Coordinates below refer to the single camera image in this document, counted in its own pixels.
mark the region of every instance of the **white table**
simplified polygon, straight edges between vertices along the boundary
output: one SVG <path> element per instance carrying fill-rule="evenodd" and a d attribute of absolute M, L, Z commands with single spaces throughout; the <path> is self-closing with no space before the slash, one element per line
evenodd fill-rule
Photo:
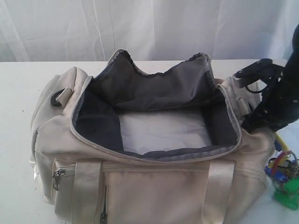
<path fill-rule="evenodd" d="M 214 76 L 225 78 L 255 60 L 217 60 Z M 136 62 L 145 72 L 165 71 L 176 61 Z M 284 65 L 284 60 L 275 60 Z M 28 160 L 31 153 L 30 119 L 40 92 L 56 74 L 76 66 L 90 76 L 98 75 L 106 62 L 26 62 L 0 63 L 0 224 L 60 224 L 51 205 L 44 203 L 33 181 Z M 299 155 L 299 123 L 280 131 L 289 148 Z M 272 201 L 269 184 L 265 194 L 248 211 L 241 224 L 297 223 L 299 211 L 291 211 Z"/>

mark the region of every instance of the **white backdrop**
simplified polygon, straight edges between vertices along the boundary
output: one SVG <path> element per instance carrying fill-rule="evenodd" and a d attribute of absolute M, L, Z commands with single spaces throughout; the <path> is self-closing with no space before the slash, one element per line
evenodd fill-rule
<path fill-rule="evenodd" d="M 299 0 L 0 0 L 0 61 L 288 58 Z"/>

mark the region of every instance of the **black object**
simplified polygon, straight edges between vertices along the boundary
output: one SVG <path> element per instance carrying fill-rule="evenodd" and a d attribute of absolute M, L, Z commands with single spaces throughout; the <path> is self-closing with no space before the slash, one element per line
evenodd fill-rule
<path fill-rule="evenodd" d="M 53 106 L 57 106 L 57 107 L 60 107 L 61 106 L 61 103 L 57 102 L 56 98 L 64 91 L 65 89 L 62 89 L 62 90 L 59 90 L 57 91 L 56 93 L 54 93 L 50 99 L 51 101 L 51 104 Z"/>
<path fill-rule="evenodd" d="M 261 59 L 233 75 L 239 88 L 262 93 L 262 101 L 245 117 L 242 127 L 249 133 L 259 127 L 273 131 L 284 128 L 299 119 L 299 25 L 293 35 L 293 52 L 285 67 Z M 248 85 L 261 80 L 267 86 L 261 91 L 252 91 Z"/>

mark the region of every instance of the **bag handle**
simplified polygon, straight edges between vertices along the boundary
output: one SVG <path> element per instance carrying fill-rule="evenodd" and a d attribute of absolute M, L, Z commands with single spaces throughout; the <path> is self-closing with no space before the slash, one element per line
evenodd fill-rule
<path fill-rule="evenodd" d="M 203 224 L 223 224 L 233 182 L 234 161 L 212 160 L 202 206 Z"/>
<path fill-rule="evenodd" d="M 100 168 L 100 161 L 77 161 L 72 194 L 72 224 L 94 224 L 100 187 Z"/>

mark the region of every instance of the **zipper pull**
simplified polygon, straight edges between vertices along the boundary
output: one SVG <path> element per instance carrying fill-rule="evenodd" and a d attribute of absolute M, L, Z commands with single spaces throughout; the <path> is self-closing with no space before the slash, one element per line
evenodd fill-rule
<path fill-rule="evenodd" d="M 100 224 L 107 224 L 107 208 L 106 208 L 106 200 L 107 200 L 107 186 L 105 186 L 105 193 L 104 193 L 104 206 L 103 206 L 103 211 L 101 213 L 100 217 Z"/>
<path fill-rule="evenodd" d="M 64 169 L 59 169 L 59 170 L 56 170 L 53 174 L 53 178 L 54 178 L 54 183 L 53 183 L 53 188 L 55 190 L 58 191 L 58 181 L 59 181 L 59 178 L 61 176 L 63 176 L 65 174 L 64 172 Z"/>

